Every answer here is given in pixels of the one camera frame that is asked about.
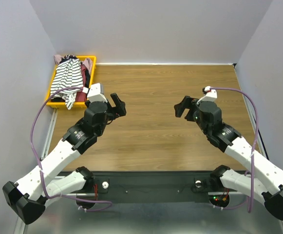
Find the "black white striped tank top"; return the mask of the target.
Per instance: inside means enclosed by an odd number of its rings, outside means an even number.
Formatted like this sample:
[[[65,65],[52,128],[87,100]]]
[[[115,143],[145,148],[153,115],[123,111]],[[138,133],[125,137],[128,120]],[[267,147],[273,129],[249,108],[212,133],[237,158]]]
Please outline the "black white striped tank top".
[[[83,88],[83,77],[81,73],[81,61],[78,58],[64,58],[56,67],[56,74],[50,88],[50,95],[64,88]],[[80,89],[62,90],[56,93],[53,98],[61,98],[70,110]]]

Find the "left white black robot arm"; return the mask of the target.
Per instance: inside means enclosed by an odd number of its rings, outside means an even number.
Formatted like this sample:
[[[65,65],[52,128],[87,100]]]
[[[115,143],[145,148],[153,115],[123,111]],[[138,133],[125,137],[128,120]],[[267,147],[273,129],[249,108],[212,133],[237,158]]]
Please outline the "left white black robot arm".
[[[125,102],[116,93],[111,94],[115,106],[111,106],[103,96],[90,98],[86,102],[83,118],[70,127],[57,146],[37,166],[16,182],[8,181],[2,188],[7,204],[25,223],[35,222],[46,208],[61,197],[72,198],[79,203],[86,200],[70,196],[76,191],[94,193],[89,206],[98,202],[98,185],[94,175],[86,167],[78,167],[68,176],[56,180],[55,177],[73,160],[93,146],[103,135],[105,127],[113,120],[126,115]]]

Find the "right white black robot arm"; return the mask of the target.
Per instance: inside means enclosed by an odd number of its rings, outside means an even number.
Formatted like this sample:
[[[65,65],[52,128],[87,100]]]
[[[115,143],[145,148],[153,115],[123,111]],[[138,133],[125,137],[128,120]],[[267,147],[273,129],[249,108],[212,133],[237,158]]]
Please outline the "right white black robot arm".
[[[220,151],[241,163],[253,177],[240,174],[227,166],[212,172],[209,184],[215,190],[223,187],[252,196],[275,218],[283,221],[283,170],[253,151],[247,140],[232,126],[222,121],[222,111],[213,100],[185,96],[174,106],[175,116],[197,123],[207,140]]]

